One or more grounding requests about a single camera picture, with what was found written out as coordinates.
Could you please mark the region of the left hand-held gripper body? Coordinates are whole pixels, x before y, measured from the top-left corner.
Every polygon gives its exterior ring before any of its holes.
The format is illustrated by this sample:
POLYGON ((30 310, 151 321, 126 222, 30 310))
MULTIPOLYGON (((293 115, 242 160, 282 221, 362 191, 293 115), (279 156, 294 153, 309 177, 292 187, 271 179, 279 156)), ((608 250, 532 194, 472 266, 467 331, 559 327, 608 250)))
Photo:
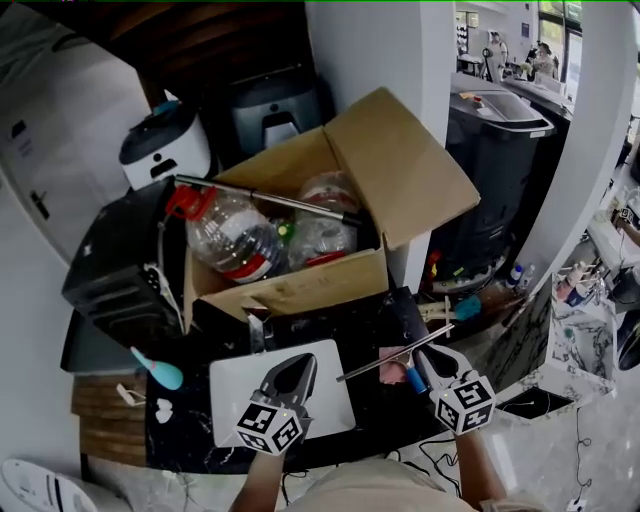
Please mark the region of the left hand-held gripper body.
POLYGON ((313 419, 296 401, 287 402, 255 390, 235 425, 242 444, 264 454, 283 454, 302 442, 313 419))

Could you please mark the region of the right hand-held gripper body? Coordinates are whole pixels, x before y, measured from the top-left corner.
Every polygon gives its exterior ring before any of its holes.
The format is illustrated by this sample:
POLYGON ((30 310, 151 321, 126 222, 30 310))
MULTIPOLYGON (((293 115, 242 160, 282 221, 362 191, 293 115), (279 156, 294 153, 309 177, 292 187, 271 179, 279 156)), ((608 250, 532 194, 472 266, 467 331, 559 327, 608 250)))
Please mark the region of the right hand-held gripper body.
POLYGON ((432 390, 435 417, 453 434, 466 434, 488 425, 495 410, 495 393, 486 376, 455 381, 432 390))

